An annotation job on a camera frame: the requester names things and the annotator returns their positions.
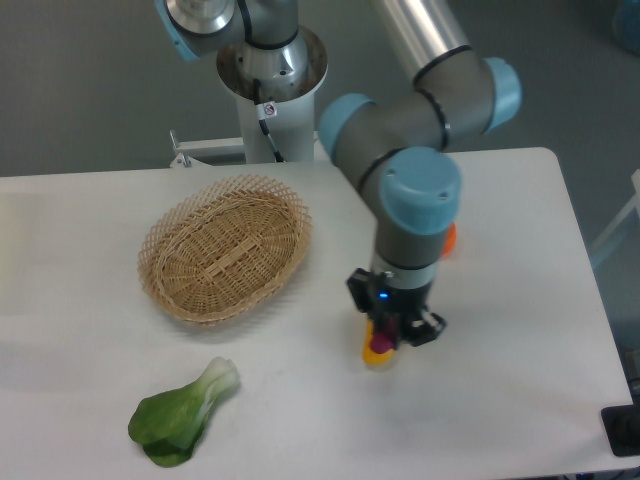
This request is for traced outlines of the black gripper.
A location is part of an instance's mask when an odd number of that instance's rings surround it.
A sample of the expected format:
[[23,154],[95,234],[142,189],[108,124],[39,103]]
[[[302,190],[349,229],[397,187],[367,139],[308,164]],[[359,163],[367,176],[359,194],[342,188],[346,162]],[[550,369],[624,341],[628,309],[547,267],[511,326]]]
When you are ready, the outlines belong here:
[[436,340],[447,326],[446,320],[430,312],[427,298],[431,283],[414,289],[392,287],[382,274],[372,275],[357,268],[346,281],[356,309],[368,313],[376,331],[385,332],[394,341],[421,346]]

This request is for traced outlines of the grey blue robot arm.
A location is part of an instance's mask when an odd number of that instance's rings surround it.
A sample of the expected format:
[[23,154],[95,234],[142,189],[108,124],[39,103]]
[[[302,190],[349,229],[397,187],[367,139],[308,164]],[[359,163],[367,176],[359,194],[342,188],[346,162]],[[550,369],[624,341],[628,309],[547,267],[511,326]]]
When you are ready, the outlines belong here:
[[515,70],[476,55],[444,1],[375,5],[412,84],[382,107],[363,94],[333,101],[321,116],[314,95],[326,52],[299,22],[294,1],[159,1],[155,8],[179,54],[217,56],[236,100],[250,163],[314,157],[320,142],[377,221],[369,270],[347,285],[366,314],[368,361],[400,344],[435,340],[445,320],[427,297],[454,238],[461,176],[446,148],[509,121],[521,104]]

